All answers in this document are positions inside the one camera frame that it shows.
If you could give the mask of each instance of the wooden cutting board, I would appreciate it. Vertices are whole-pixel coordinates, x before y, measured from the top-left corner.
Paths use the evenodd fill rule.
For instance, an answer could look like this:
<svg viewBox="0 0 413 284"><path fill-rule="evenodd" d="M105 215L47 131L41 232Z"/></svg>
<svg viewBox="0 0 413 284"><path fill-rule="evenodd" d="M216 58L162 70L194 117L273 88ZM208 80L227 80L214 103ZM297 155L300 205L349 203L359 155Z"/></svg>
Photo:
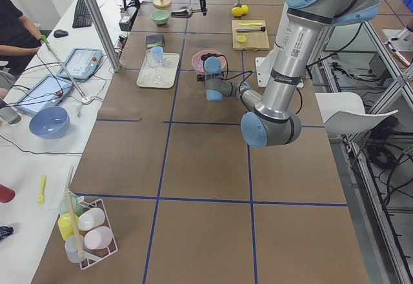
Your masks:
<svg viewBox="0 0 413 284"><path fill-rule="evenodd" d="M236 28L245 27L262 27L262 26L241 26L240 23L262 23L265 26L263 32L236 32ZM239 43L238 36L247 37L246 43ZM234 50L269 50L270 42L268 41L268 32L265 21L260 20L233 20L232 21L232 49Z"/></svg>

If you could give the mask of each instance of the brown table surface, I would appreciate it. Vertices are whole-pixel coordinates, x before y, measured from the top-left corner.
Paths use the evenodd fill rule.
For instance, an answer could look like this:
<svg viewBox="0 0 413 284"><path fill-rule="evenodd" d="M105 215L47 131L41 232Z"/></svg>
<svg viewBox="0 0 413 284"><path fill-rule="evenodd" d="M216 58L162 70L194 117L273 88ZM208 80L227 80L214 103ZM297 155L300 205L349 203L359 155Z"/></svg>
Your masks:
<svg viewBox="0 0 413 284"><path fill-rule="evenodd" d="M310 81L298 140L254 149L241 135L244 106L207 102L191 65L213 48L230 76L255 70L267 52L232 50L230 9L248 4L242 19L264 19L272 48L284 0L206 1L206 17L156 26L145 0L74 176L73 191L104 199L119 251L81 271L56 226L33 283L368 283ZM198 6L167 10L189 3ZM136 86L154 33L181 55L171 89ZM255 74L248 82L257 89Z"/></svg>

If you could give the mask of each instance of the red cup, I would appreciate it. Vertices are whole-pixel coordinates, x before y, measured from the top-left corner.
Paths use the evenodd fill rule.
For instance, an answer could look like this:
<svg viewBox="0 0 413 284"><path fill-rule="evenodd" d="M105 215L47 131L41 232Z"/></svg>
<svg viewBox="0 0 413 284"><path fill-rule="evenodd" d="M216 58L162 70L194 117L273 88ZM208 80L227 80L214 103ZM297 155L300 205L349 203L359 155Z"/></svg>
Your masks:
<svg viewBox="0 0 413 284"><path fill-rule="evenodd" d="M14 190L0 184L0 202L8 203L13 200L15 196Z"/></svg>

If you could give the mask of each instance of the yellow lemon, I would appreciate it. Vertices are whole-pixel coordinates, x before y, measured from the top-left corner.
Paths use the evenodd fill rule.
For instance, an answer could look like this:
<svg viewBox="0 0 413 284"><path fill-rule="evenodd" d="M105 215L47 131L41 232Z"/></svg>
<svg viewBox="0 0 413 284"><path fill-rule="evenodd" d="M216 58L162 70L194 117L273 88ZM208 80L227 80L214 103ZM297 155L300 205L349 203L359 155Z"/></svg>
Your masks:
<svg viewBox="0 0 413 284"><path fill-rule="evenodd" d="M236 6L235 8L232 8L231 13L235 17L241 17L244 14L244 11L242 8Z"/></svg>
<svg viewBox="0 0 413 284"><path fill-rule="evenodd" d="M242 5L241 9L243 10L243 15L247 15L248 14L248 5Z"/></svg>
<svg viewBox="0 0 413 284"><path fill-rule="evenodd" d="M239 36L237 36L237 41L239 43L246 43L248 40L247 40L247 37L245 35L239 35Z"/></svg>

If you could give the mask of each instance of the keyboard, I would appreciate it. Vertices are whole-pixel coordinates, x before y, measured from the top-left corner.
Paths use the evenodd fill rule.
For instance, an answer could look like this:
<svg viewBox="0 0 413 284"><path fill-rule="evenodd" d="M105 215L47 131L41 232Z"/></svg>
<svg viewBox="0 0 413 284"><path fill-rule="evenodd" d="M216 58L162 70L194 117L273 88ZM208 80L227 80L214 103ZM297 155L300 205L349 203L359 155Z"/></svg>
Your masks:
<svg viewBox="0 0 413 284"><path fill-rule="evenodd" d="M89 26L92 26L92 18L90 17L85 0L77 0L72 28Z"/></svg>

